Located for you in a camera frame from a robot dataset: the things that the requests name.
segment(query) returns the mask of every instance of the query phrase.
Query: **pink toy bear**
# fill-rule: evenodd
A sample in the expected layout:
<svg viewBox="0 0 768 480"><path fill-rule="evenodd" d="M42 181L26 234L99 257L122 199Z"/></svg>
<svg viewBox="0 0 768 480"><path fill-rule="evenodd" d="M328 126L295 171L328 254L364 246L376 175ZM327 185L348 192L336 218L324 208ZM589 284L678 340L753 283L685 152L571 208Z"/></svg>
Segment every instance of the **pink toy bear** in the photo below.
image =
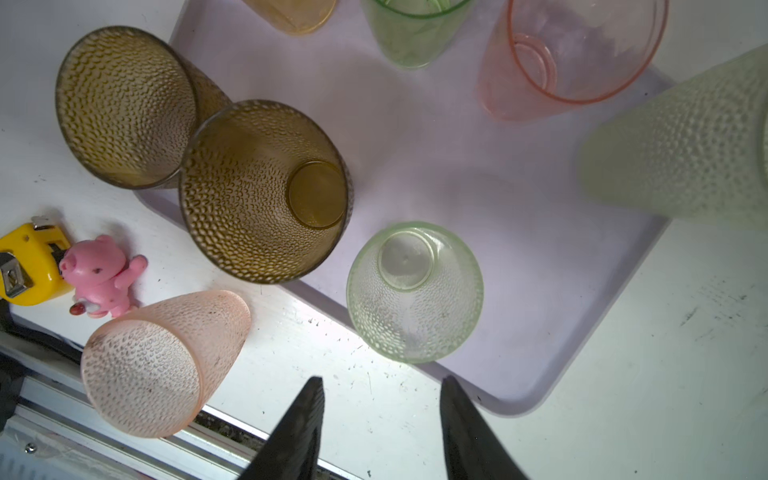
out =
<svg viewBox="0 0 768 480"><path fill-rule="evenodd" d="M127 268L126 260L125 253L109 235L72 245L58 264L61 276L75 288L76 304L70 313L88 312L91 318L111 313L115 318L130 310L128 287L147 268L147 259L141 255L133 257Z"/></svg>

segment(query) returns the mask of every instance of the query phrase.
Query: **pink plastic cup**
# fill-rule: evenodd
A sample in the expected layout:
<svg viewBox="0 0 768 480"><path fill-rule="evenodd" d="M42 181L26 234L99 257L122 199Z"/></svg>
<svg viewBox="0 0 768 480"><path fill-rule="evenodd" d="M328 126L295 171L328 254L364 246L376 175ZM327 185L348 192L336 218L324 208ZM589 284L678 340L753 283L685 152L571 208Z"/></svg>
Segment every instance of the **pink plastic cup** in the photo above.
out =
<svg viewBox="0 0 768 480"><path fill-rule="evenodd" d="M669 0L509 0L477 95L499 120L529 121L624 90L647 67Z"/></svg>
<svg viewBox="0 0 768 480"><path fill-rule="evenodd" d="M190 293L100 326L81 360L99 414L131 435L173 435L230 371L250 330L248 306L225 290Z"/></svg>

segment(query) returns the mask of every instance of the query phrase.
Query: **white table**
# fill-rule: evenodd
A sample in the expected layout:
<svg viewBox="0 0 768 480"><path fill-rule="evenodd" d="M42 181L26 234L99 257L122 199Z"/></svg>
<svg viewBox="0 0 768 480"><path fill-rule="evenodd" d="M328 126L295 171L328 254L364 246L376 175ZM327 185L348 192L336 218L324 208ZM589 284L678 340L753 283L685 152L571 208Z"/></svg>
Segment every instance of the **white table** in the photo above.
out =
<svg viewBox="0 0 768 480"><path fill-rule="evenodd" d="M321 375L321 458L362 478L445 478L437 382L281 289L220 272L130 191L87 174L61 139L53 90L68 48L113 24L169 39L183 7L0 2L0 233L40 213L62 217L75 241L112 233L149 258L135 289L143 303L209 288L239 293L253 332L211 406L271 431L307 377ZM654 64L676 81L768 41L762 0L671 8ZM255 14L253 22L266 28ZM535 480L767 477L766 246L765 233L673 222L544 404L519 419L485 414L520 466ZM102 321L68 307L63 297L14 312L84 343Z"/></svg>

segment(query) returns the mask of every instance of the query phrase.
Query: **tape measure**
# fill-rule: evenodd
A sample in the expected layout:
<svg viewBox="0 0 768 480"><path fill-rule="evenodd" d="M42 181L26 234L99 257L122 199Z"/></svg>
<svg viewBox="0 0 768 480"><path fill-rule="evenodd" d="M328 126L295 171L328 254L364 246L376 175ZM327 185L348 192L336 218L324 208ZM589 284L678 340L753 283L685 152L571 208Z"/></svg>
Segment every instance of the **tape measure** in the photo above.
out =
<svg viewBox="0 0 768 480"><path fill-rule="evenodd" d="M0 296L15 305L37 305L72 289L58 269L69 240L49 218L31 220L0 238Z"/></svg>

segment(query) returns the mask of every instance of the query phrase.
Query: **textured plastic cup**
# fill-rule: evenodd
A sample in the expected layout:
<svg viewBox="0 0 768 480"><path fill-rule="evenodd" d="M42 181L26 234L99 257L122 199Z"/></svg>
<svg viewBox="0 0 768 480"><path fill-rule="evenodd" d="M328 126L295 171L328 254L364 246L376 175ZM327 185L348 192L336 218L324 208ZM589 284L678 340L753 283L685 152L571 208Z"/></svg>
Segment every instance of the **textured plastic cup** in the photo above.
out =
<svg viewBox="0 0 768 480"><path fill-rule="evenodd" d="M184 149L230 99L164 41L132 27L81 38L61 63L56 115L72 154L133 190L177 187Z"/></svg>
<svg viewBox="0 0 768 480"><path fill-rule="evenodd" d="M509 0L477 95L494 118L529 121L616 95L650 63L668 0Z"/></svg>
<svg viewBox="0 0 768 480"><path fill-rule="evenodd" d="M115 428L145 438L194 420L250 330L245 302L224 290L142 307L99 327L83 350L85 392Z"/></svg>
<svg viewBox="0 0 768 480"><path fill-rule="evenodd" d="M448 47L475 0L361 0L385 57L400 68L421 68Z"/></svg>
<svg viewBox="0 0 768 480"><path fill-rule="evenodd" d="M244 0L261 18L288 35L305 35L328 20L336 0Z"/></svg>
<svg viewBox="0 0 768 480"><path fill-rule="evenodd" d="M431 362L475 329L482 274L453 233L430 223L399 223L360 250L346 302L357 333L376 352L398 362Z"/></svg>
<svg viewBox="0 0 768 480"><path fill-rule="evenodd" d="M605 203L768 229L768 45L601 125L579 156Z"/></svg>
<svg viewBox="0 0 768 480"><path fill-rule="evenodd" d="M232 104L197 131L179 188L187 229L219 268L283 283L317 268L352 213L353 187L331 140L276 101Z"/></svg>

